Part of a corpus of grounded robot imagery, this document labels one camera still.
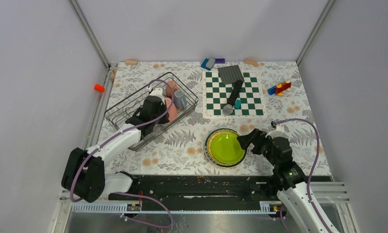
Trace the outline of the black wire dish rack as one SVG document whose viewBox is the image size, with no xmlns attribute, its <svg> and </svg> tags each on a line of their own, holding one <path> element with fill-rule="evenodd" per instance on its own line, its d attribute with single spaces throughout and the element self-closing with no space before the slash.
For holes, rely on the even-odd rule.
<svg viewBox="0 0 388 233">
<path fill-rule="evenodd" d="M 187 109 L 177 109 L 178 117 L 176 120 L 172 121 L 171 123 L 156 125 L 154 132 L 147 135 L 146 137 L 140 136 L 140 141 L 131 145 L 129 147 L 130 150 L 139 151 L 145 145 L 172 128 L 189 113 L 193 112 L 198 104 L 197 95 L 194 94 L 194 92 L 192 92 L 191 89 L 189 89 L 176 75 L 174 75 L 172 72 L 167 72 L 152 80 L 152 84 L 147 84 L 141 87 L 105 112 L 105 118 L 115 130 L 119 130 L 120 127 L 127 123 L 138 125 L 152 120 L 161 115 L 160 110 L 165 111 L 165 106 L 155 107 L 155 109 L 153 109 L 154 99 L 148 96 L 149 90 L 152 88 L 161 87 L 164 90 L 164 96 L 166 96 L 165 86 L 170 80 L 175 81 L 179 89 L 184 92 L 187 100 Z M 169 115 L 166 114 L 161 118 L 161 120 L 168 120 L 168 116 Z"/>
</svg>

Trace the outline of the tan wooden block left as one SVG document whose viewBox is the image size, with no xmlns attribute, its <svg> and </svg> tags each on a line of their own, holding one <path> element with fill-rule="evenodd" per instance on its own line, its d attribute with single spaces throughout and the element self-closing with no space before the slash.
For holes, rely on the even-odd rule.
<svg viewBox="0 0 388 233">
<path fill-rule="evenodd" d="M 127 59 L 124 61 L 125 65 L 129 65 L 129 66 L 136 66 L 138 65 L 138 61 L 137 60 L 130 60 L 130 59 Z"/>
</svg>

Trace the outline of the salmon ceramic mug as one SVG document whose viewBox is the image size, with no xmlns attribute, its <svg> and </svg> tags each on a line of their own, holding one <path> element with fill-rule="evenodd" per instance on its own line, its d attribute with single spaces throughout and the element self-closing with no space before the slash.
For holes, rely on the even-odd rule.
<svg viewBox="0 0 388 233">
<path fill-rule="evenodd" d="M 166 97 L 168 98 L 171 98 L 173 96 L 173 94 L 179 90 L 179 87 L 177 85 L 177 83 L 173 80 L 170 80 L 167 82 L 168 85 L 166 85 L 166 90 L 165 90 L 165 93 L 166 93 Z"/>
</svg>

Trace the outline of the tan block at edge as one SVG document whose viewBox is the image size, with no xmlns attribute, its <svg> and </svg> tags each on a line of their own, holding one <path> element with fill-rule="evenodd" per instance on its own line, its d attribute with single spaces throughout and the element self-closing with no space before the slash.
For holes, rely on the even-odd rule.
<svg viewBox="0 0 388 233">
<path fill-rule="evenodd" d="M 114 68 L 114 69 L 112 70 L 112 75 L 111 75 L 111 77 L 110 77 L 111 82 L 114 82 L 114 80 L 115 80 L 115 78 L 116 78 L 116 73 L 117 73 L 117 68 Z"/>
</svg>

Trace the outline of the blue grey toy brick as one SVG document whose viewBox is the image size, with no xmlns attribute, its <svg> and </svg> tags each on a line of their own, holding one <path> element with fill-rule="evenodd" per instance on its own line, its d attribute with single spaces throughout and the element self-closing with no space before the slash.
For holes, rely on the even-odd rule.
<svg viewBox="0 0 388 233">
<path fill-rule="evenodd" d="M 202 62 L 201 68 L 206 69 L 206 70 L 211 70 L 214 65 L 215 65 L 215 59 L 214 58 L 206 58 Z"/>
</svg>

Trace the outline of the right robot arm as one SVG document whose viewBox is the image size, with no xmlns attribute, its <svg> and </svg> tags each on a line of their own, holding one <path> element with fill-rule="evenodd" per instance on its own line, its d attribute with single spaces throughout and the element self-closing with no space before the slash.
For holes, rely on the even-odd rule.
<svg viewBox="0 0 388 233">
<path fill-rule="evenodd" d="M 309 185 L 309 179 L 293 160 L 292 148 L 280 131 L 263 132 L 254 129 L 237 138 L 243 150 L 253 145 L 251 152 L 262 155 L 273 165 L 273 175 L 266 192 L 273 200 L 280 200 L 304 233 L 337 233 L 318 203 Z"/>
</svg>

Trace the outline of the lime green plate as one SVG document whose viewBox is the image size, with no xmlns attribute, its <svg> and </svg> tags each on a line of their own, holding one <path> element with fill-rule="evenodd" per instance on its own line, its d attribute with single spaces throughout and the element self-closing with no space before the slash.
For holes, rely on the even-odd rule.
<svg viewBox="0 0 388 233">
<path fill-rule="evenodd" d="M 224 164 L 235 164 L 245 154 L 235 133 L 219 133 L 211 142 L 211 152 L 217 162 Z"/>
</svg>

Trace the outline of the colourful toy brick vehicle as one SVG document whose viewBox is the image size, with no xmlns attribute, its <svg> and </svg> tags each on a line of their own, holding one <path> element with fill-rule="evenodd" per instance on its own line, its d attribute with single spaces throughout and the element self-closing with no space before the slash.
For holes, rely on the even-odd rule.
<svg viewBox="0 0 388 233">
<path fill-rule="evenodd" d="M 283 92 L 290 90 L 291 86 L 292 86 L 291 80 L 288 79 L 288 80 L 283 81 L 282 83 L 278 83 L 276 86 L 269 88 L 267 90 L 267 93 L 270 96 L 274 95 L 274 94 L 276 94 L 278 96 L 282 96 Z"/>
</svg>

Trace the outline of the grey studded building plate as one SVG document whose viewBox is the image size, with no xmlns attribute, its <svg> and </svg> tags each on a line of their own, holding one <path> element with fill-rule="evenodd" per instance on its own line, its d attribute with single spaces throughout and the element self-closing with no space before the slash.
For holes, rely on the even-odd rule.
<svg viewBox="0 0 388 233">
<path fill-rule="evenodd" d="M 238 80 L 244 81 L 243 73 L 238 65 L 220 67 L 217 70 L 224 85 L 235 83 Z"/>
</svg>

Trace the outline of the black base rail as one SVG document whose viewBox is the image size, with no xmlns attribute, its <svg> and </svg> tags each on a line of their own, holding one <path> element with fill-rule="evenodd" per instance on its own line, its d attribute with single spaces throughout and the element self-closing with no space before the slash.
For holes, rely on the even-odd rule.
<svg viewBox="0 0 388 233">
<path fill-rule="evenodd" d="M 217 175 L 133 175 L 132 197 L 113 191 L 108 200 L 142 204 L 144 211 L 160 211 L 153 201 L 135 197 L 145 195 L 160 201 L 170 211 L 259 211 L 261 201 L 277 201 L 280 189 L 295 187 L 307 178 L 287 176 L 217 176 Z"/>
</svg>

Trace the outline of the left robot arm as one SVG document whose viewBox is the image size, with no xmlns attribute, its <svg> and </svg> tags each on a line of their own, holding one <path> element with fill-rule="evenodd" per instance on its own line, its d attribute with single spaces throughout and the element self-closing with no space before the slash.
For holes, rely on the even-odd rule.
<svg viewBox="0 0 388 233">
<path fill-rule="evenodd" d="M 71 151 L 61 185 L 70 192 L 72 202 L 96 201 L 106 190 L 105 167 L 119 153 L 142 141 L 157 124 L 168 123 L 168 108 L 163 97 L 149 95 L 143 105 L 112 136 L 87 149 Z"/>
</svg>

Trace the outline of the pink ceramic mug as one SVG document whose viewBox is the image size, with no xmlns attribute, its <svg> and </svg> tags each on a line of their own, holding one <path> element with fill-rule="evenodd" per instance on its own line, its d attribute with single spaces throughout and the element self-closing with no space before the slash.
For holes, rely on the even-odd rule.
<svg viewBox="0 0 388 233">
<path fill-rule="evenodd" d="M 177 117 L 178 117 L 178 112 L 177 112 L 177 108 L 174 104 L 174 102 L 170 99 L 170 98 L 164 98 L 165 100 L 165 103 L 166 103 L 166 107 L 170 107 L 169 111 L 168 111 L 168 120 L 169 120 L 169 123 L 171 123 L 172 121 L 176 120 Z"/>
</svg>

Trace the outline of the grey dotted mug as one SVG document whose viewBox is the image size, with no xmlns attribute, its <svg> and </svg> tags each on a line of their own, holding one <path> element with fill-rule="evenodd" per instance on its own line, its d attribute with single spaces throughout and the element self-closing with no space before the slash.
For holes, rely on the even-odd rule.
<svg viewBox="0 0 388 233">
<path fill-rule="evenodd" d="M 186 110 L 187 109 L 187 100 L 184 92 L 177 90 L 174 92 L 174 105 L 177 109 Z"/>
</svg>

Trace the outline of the purple toy brick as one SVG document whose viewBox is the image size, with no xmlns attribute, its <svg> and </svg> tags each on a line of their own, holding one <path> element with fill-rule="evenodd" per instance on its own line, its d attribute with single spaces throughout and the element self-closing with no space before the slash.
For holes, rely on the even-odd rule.
<svg viewBox="0 0 388 233">
<path fill-rule="evenodd" d="M 215 58 L 216 64 L 225 64 L 226 60 L 224 58 Z"/>
</svg>

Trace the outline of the teal rectangular block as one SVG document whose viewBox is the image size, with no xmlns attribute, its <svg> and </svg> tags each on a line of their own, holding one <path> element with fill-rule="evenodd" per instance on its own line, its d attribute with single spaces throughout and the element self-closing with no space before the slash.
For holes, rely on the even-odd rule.
<svg viewBox="0 0 388 233">
<path fill-rule="evenodd" d="M 234 108 L 235 108 L 235 109 L 240 109 L 240 108 L 241 108 L 241 103 L 242 103 L 241 100 L 236 100 L 236 101 L 235 101 Z"/>
</svg>

